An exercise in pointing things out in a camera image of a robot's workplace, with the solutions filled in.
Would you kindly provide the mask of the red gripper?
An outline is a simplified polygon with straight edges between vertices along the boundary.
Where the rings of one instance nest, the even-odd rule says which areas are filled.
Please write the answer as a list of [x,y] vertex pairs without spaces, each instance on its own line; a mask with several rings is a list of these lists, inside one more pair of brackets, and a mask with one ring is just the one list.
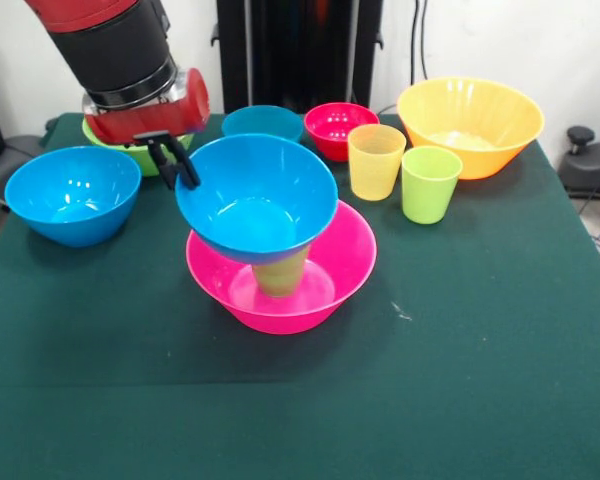
[[209,120],[208,91],[198,69],[179,70],[168,90],[130,109],[103,110],[84,97],[83,113],[93,134],[108,145],[133,144],[138,135],[169,132],[171,135],[166,134],[162,143],[149,142],[147,145],[160,177],[170,190],[174,189],[177,180],[187,189],[196,189],[200,185],[199,175],[186,150],[173,137],[201,131]]

